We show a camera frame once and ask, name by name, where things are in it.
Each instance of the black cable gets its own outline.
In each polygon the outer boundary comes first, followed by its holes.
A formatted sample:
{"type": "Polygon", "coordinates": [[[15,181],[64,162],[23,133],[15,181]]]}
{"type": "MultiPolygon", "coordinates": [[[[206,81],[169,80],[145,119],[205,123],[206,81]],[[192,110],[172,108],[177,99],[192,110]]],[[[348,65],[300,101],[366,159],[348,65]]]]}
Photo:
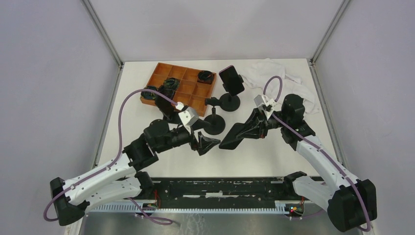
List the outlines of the black cable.
{"type": "MultiPolygon", "coordinates": [[[[151,90],[155,90],[157,91],[157,87],[155,86],[146,86],[145,89],[151,89],[151,90]]],[[[148,100],[154,100],[156,99],[156,94],[151,93],[151,92],[141,92],[141,97],[143,97],[144,99],[148,99],[148,100]]]]}
{"type": "Polygon", "coordinates": [[[204,81],[205,83],[212,84],[213,82],[213,73],[211,71],[200,71],[199,74],[197,74],[197,77],[199,80],[204,81]]]}
{"type": "Polygon", "coordinates": [[[177,90],[179,88],[180,81],[174,77],[170,77],[163,82],[163,85],[172,90],[177,90]]]}

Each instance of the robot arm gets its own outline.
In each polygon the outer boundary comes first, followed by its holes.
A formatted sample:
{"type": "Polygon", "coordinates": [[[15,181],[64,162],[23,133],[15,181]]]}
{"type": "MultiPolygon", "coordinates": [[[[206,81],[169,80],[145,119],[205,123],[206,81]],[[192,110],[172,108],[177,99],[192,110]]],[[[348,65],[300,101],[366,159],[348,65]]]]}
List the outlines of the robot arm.
{"type": "Polygon", "coordinates": [[[287,144],[302,155],[324,179],[324,185],[313,181],[303,172],[295,172],[284,177],[288,193],[304,196],[327,211],[333,225],[342,232],[366,222],[363,209],[352,188],[352,182],[362,196],[369,219],[377,217],[376,188],[370,180],[359,180],[344,168],[335,157],[326,154],[323,144],[316,133],[303,120],[303,99],[295,94],[285,97],[281,111],[276,112],[276,103],[265,95],[255,99],[255,108],[245,123],[236,123],[228,132],[220,149],[235,149],[244,138],[262,139],[271,129],[281,128],[281,134],[287,144]],[[294,129],[302,138],[283,125],[272,115],[294,129]]]}
{"type": "Polygon", "coordinates": [[[79,220],[86,212],[102,204],[150,194],[153,183],[149,175],[141,170],[159,160],[156,153],[189,143],[192,150],[203,155],[220,143],[217,139],[203,136],[201,132],[196,137],[194,130],[208,123],[200,120],[191,107],[179,103],[176,108],[181,110],[182,124],[178,128],[170,130],[167,121],[155,120],[138,139],[124,148],[111,167],[108,166],[115,159],[75,178],[65,181],[55,178],[50,182],[52,198],[65,191],[53,202],[61,226],[79,220]],[[135,176],[118,180],[132,174],[135,176]],[[81,179],[86,180],[76,185],[81,179]]]}

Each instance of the white cloth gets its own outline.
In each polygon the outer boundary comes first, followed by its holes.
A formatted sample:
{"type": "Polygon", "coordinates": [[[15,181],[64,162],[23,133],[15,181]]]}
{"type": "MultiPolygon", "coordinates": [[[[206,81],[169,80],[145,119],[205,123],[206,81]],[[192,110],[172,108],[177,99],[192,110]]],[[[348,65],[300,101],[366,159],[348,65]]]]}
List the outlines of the white cloth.
{"type": "MultiPolygon", "coordinates": [[[[286,74],[285,67],[272,59],[265,59],[252,64],[243,69],[241,75],[249,88],[261,88],[262,90],[264,90],[265,84],[271,77],[280,76],[282,78],[282,91],[277,103],[282,104],[284,97],[288,94],[297,94],[304,99],[303,105],[306,114],[315,114],[320,110],[314,94],[302,85],[302,79],[295,75],[286,74]]],[[[278,91],[279,80],[274,79],[268,85],[266,96],[276,98],[278,91]]]]}

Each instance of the orange sorting tray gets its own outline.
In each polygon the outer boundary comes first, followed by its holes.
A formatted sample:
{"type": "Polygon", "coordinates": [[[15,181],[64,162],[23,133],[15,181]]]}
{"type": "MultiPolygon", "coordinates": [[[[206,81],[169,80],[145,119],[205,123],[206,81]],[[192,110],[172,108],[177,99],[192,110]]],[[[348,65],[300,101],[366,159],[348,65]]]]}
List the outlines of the orange sorting tray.
{"type": "MultiPolygon", "coordinates": [[[[178,79],[180,84],[174,94],[173,100],[192,107],[199,116],[204,117],[207,109],[205,99],[211,98],[216,83],[216,73],[213,73],[212,84],[206,84],[197,77],[200,71],[187,67],[158,63],[147,82],[147,86],[155,86],[158,88],[170,77],[178,79]]],[[[154,100],[144,99],[141,96],[140,100],[143,104],[156,106],[154,100]]]]}

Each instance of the phone holder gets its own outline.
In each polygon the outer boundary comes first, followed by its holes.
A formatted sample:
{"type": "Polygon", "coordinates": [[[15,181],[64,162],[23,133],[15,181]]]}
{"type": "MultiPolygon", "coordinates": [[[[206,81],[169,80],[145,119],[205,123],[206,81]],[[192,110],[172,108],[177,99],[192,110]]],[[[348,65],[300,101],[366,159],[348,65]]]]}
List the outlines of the phone holder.
{"type": "Polygon", "coordinates": [[[223,102],[215,97],[205,99],[205,105],[211,105],[212,114],[207,116],[204,121],[210,123],[209,126],[206,126],[204,131],[209,135],[219,135],[225,130],[225,120],[220,115],[216,114],[215,106],[220,106],[222,108],[223,102]]]}
{"type": "MultiPolygon", "coordinates": [[[[242,76],[238,74],[238,77],[239,77],[240,82],[243,83],[244,80],[242,79],[242,76]]],[[[223,109],[226,112],[233,112],[237,110],[239,106],[241,105],[241,100],[239,99],[238,95],[232,96],[229,93],[229,90],[227,86],[225,85],[225,83],[223,84],[223,88],[225,88],[225,91],[228,93],[223,94],[219,98],[219,100],[222,102],[220,105],[221,109],[223,109]]]]}

